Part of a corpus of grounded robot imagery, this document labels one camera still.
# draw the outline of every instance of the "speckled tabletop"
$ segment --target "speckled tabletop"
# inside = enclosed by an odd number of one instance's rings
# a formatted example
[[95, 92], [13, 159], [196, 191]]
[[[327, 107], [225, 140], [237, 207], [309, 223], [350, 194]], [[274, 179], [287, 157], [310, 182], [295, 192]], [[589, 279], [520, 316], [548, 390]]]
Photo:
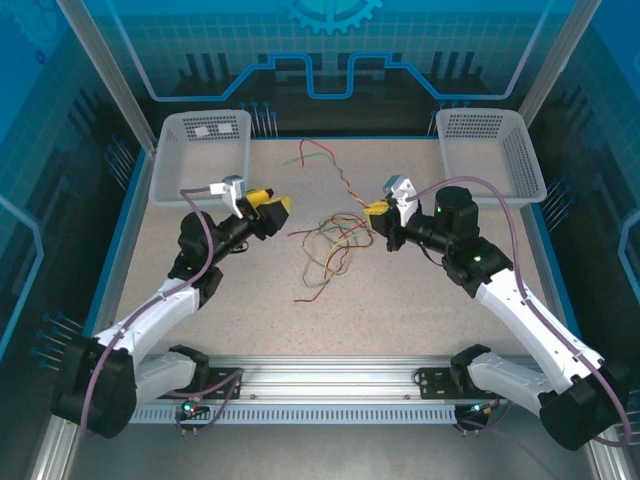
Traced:
[[[362, 214], [335, 169], [322, 156], [284, 166], [298, 156], [298, 141], [253, 141], [249, 183], [290, 195], [293, 211], [282, 232], [250, 241], [241, 255], [227, 257], [216, 295], [154, 348], [163, 353], [181, 343], [210, 355], [450, 355], [475, 343], [500, 354], [525, 354], [524, 348], [480, 304], [455, 287], [441, 268], [415, 246], [387, 253], [385, 241], [355, 253], [347, 274], [330, 283], [314, 303], [301, 273], [305, 255], [299, 236], [335, 212]], [[366, 202], [381, 199], [394, 174], [418, 188], [444, 178], [436, 140], [327, 140], [353, 189]], [[307, 153], [318, 151], [308, 145]], [[423, 201], [425, 212], [433, 198]], [[214, 215], [215, 220], [222, 217]], [[178, 253], [183, 214], [149, 204], [118, 308], [122, 319], [162, 284]], [[525, 281], [544, 299], [520, 214], [515, 215]], [[481, 210], [483, 235], [511, 257], [504, 214]]]

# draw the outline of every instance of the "mesh basket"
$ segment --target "mesh basket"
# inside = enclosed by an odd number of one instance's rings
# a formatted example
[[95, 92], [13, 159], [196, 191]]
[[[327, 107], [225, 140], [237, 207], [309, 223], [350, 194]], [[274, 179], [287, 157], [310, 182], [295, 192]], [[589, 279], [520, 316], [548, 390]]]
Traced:
[[[249, 188], [251, 116], [244, 110], [178, 113], [162, 125], [149, 199], [185, 209], [183, 188], [206, 187], [228, 175], [241, 175]], [[193, 195], [199, 207], [222, 206], [209, 193]]]
[[[518, 112], [453, 108], [436, 115], [446, 178], [472, 175], [493, 184], [512, 209], [547, 196], [538, 158]], [[479, 205], [498, 206], [486, 188], [465, 184]]]

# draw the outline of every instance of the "tangled wires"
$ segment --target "tangled wires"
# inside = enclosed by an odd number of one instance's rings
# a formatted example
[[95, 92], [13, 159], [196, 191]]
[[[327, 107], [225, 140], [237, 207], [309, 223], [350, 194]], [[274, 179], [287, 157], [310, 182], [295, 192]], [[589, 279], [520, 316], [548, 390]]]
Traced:
[[[310, 299], [294, 300], [302, 303], [315, 301], [335, 276], [347, 273], [355, 249], [373, 245], [373, 232], [369, 230], [366, 222], [354, 213], [336, 213], [322, 220], [316, 228], [292, 232], [288, 236], [292, 235], [304, 235], [302, 250], [307, 256], [307, 263], [302, 272], [302, 282], [307, 288], [320, 288]], [[318, 250], [321, 245], [318, 243], [324, 245], [326, 256], [320, 256]], [[315, 280], [311, 278], [314, 265], [321, 268], [317, 268], [319, 273], [316, 274]]]

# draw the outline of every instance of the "gear logo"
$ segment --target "gear logo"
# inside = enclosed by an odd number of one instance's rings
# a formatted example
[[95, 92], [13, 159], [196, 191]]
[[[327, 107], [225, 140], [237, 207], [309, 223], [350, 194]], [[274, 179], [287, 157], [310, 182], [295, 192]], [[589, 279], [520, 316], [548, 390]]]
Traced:
[[382, 6], [382, 0], [285, 0], [289, 20], [298, 20], [300, 28], [311, 27], [313, 33], [324, 30], [333, 35], [336, 30], [347, 33], [350, 27], [360, 28], [362, 19], [371, 19], [372, 10]]
[[46, 49], [57, 32], [58, 19], [54, 8], [53, 0], [0, 0], [0, 14], [12, 16], [27, 40], [40, 52]]

